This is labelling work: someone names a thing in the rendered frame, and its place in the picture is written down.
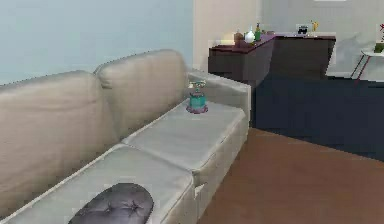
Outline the beige sofa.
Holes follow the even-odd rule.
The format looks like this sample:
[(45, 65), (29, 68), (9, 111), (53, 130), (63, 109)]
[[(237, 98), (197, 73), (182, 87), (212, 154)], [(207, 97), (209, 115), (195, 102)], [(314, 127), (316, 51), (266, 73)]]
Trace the beige sofa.
[[(191, 81), (208, 111), (193, 114)], [(197, 224), (246, 141), (248, 85), (174, 50), (0, 86), (0, 224), (68, 224), (118, 183), (154, 201), (146, 224)]]

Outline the dark brown kitchen counter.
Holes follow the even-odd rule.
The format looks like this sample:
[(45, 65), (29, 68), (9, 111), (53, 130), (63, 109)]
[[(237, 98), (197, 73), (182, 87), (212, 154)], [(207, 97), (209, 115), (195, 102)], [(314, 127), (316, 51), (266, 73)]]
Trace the dark brown kitchen counter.
[(322, 80), (335, 35), (263, 34), (254, 44), (209, 49), (208, 72), (256, 87), (268, 74)]

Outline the dark grey round cushion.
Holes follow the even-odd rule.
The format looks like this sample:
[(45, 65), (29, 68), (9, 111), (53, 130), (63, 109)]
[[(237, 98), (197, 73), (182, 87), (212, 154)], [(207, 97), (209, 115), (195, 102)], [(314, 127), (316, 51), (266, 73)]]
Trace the dark grey round cushion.
[(153, 198), (144, 187), (118, 183), (89, 201), (68, 224), (146, 224), (153, 207)]

